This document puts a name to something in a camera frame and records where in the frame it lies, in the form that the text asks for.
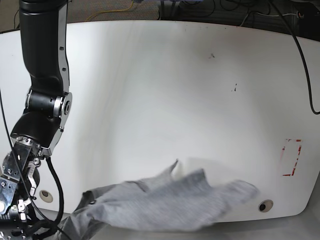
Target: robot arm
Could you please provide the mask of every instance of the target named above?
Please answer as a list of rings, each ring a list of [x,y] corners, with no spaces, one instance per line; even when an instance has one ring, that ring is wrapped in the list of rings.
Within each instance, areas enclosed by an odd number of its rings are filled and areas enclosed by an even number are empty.
[[[21,179],[34,197],[40,182],[40,160],[52,155],[69,116],[72,94],[66,56],[67,9],[68,0],[19,0],[22,53],[31,87],[23,114],[10,134],[22,176],[12,152],[2,165],[0,240],[26,239],[28,216],[34,217],[35,212]]]

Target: white tabletop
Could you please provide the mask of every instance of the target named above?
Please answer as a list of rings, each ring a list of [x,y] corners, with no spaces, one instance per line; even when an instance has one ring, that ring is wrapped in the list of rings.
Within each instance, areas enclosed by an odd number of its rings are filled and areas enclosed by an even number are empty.
[[[304,210],[320,171],[320,116],[311,112],[291,36],[209,23],[109,21],[69,24],[66,41],[73,103],[52,161],[67,213],[83,191],[152,177],[175,159],[176,176],[204,168],[212,186],[241,179],[259,188],[256,199],[221,221]],[[320,43],[299,41],[320,110]],[[20,33],[1,34],[0,87],[10,130],[30,85]],[[3,157],[7,141],[0,127]],[[294,175],[283,176],[296,158]],[[57,210],[45,162],[40,177],[38,192],[49,191],[54,201],[38,197],[36,204]],[[259,212],[268,199],[271,211]]]

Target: gray towel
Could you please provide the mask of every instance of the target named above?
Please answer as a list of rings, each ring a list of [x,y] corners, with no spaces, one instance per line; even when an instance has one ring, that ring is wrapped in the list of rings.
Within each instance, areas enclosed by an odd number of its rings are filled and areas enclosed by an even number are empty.
[[[88,240],[106,224],[138,231],[195,231],[258,194],[241,180],[211,187],[203,169],[174,181],[178,161],[158,176],[96,188],[60,223],[73,240]],[[67,240],[57,232],[52,240]]]

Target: round hole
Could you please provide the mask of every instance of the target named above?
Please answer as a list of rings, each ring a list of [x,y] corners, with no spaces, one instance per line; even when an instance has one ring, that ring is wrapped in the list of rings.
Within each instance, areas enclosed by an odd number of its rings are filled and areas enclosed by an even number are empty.
[[[261,213],[267,213],[272,209],[273,206],[274,202],[272,200],[265,200],[259,204],[258,209]]]
[[[51,193],[46,190],[41,190],[39,192],[39,195],[40,195],[40,198],[48,204],[54,201],[54,198],[52,197]]]

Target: yellow cable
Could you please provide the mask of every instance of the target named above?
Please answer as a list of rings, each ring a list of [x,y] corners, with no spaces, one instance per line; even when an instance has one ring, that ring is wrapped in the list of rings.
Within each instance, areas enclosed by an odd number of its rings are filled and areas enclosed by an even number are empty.
[[[128,11],[128,10],[132,9],[133,6],[134,6],[134,0],[132,0],[131,6],[126,8],[126,9],[98,11],[98,12],[92,14],[91,16],[89,16],[85,21],[89,22],[89,21],[91,21],[92,19],[94,19],[96,16],[98,16],[100,14],[125,12],[125,11]]]

